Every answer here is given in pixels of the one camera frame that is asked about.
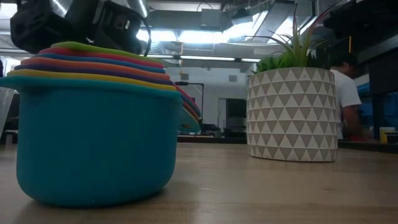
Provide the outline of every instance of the cable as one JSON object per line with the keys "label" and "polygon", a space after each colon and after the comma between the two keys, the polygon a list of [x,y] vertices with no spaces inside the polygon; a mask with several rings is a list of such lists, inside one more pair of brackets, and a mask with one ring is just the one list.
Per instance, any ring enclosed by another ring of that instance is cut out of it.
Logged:
{"label": "cable", "polygon": [[135,14],[144,23],[144,25],[145,25],[145,27],[147,29],[147,32],[148,32],[147,48],[146,48],[145,53],[144,53],[144,57],[146,57],[146,56],[148,56],[148,53],[150,51],[150,45],[152,44],[152,39],[150,37],[150,27],[149,27],[149,24],[147,23],[147,21],[145,20],[145,18],[142,15],[140,15],[138,12],[133,11],[133,10],[132,10],[132,12],[133,12],[133,14]]}
{"label": "cable", "polygon": [[205,1],[201,1],[201,2],[199,3],[198,7],[197,7],[197,12],[199,11],[199,7],[200,7],[203,3],[206,3],[208,6],[211,7],[211,9],[213,9],[213,6],[211,6],[211,4],[209,4],[208,2],[205,2]]}

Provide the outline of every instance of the planter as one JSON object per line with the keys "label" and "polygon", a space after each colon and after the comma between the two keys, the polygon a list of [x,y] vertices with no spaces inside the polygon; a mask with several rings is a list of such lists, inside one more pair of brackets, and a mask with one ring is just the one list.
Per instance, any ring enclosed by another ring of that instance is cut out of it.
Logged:
{"label": "planter", "polygon": [[281,68],[248,82],[250,156],[281,161],[336,159],[334,75],[321,68]]}

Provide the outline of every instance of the blue plastic bowl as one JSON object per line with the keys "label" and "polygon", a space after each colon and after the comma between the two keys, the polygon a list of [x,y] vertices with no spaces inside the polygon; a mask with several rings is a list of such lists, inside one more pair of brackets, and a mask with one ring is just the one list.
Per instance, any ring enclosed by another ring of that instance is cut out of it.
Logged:
{"label": "blue plastic bowl", "polygon": [[17,179],[37,201],[102,207],[158,192],[175,165],[178,92],[6,77],[21,93]]}

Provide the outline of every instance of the wooden table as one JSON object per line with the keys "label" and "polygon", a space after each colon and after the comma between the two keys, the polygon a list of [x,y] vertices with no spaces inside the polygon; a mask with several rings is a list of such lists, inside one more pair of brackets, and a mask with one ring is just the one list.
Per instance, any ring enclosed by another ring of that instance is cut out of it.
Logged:
{"label": "wooden table", "polygon": [[339,151],[334,163],[251,158],[246,146],[179,144],[170,183],[148,200],[72,210],[32,201],[0,149],[1,224],[398,223],[398,155]]}

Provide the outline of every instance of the fluorescent light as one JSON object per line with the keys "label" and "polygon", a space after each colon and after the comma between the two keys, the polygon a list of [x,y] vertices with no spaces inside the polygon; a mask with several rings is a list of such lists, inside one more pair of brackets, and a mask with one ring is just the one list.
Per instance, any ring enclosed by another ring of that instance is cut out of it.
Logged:
{"label": "fluorescent light", "polygon": [[157,58],[157,59],[173,59],[173,55],[147,55],[150,58]]}
{"label": "fluorescent light", "polygon": [[191,44],[218,44],[226,42],[221,32],[208,31],[183,31],[178,38],[179,41]]}
{"label": "fluorescent light", "polygon": [[[293,18],[289,16],[286,18],[286,20],[279,26],[279,28],[275,31],[276,34],[272,35],[273,38],[284,41],[287,39],[282,39],[279,37],[277,34],[288,34],[288,35],[293,35]],[[268,40],[268,44],[276,44],[276,41],[274,40]]]}
{"label": "fluorescent light", "polygon": [[[150,37],[152,41],[177,41],[177,36],[171,30],[151,30]],[[137,33],[139,40],[148,41],[148,32],[140,29]]]}
{"label": "fluorescent light", "polygon": [[258,63],[258,62],[260,62],[260,59],[256,59],[256,58],[242,58],[242,62]]}
{"label": "fluorescent light", "polygon": [[148,12],[147,12],[147,8],[145,7],[145,4],[142,0],[138,0],[139,5],[141,7],[142,13],[143,13],[143,17],[147,17],[148,16]]}
{"label": "fluorescent light", "polygon": [[62,11],[63,15],[65,16],[67,14],[67,10],[61,5],[61,3],[58,0],[52,0],[54,4],[58,6],[58,8]]}
{"label": "fluorescent light", "polygon": [[185,60],[217,60],[217,61],[225,61],[225,62],[233,62],[235,58],[229,57],[204,57],[204,56],[186,56],[181,55],[181,59]]}
{"label": "fluorescent light", "polygon": [[[175,59],[175,57],[177,57],[177,60],[208,60],[208,61],[222,61],[222,62],[235,61],[235,58],[232,57],[207,57],[207,56],[189,56],[189,55],[148,55],[148,57],[157,58],[157,59]],[[240,60],[240,62],[244,63],[257,63],[259,61],[260,59],[256,58],[242,58]]]}

